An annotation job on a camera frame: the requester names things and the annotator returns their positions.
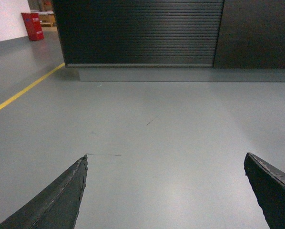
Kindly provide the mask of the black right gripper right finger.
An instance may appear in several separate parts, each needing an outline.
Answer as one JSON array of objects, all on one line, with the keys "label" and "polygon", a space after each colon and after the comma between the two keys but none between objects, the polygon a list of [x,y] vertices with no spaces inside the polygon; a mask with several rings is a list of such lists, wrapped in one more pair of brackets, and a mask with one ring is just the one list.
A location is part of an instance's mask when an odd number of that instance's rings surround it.
[{"label": "black right gripper right finger", "polygon": [[244,170],[269,228],[285,229],[285,173],[252,153]]}]

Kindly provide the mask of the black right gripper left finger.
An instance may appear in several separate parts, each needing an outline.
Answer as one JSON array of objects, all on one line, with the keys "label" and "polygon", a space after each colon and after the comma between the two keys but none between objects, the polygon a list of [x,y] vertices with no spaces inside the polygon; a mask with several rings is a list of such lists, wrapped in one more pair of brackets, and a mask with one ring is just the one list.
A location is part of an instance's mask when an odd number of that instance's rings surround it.
[{"label": "black right gripper left finger", "polygon": [[86,187],[84,155],[44,190],[0,223],[0,229],[73,229]]}]

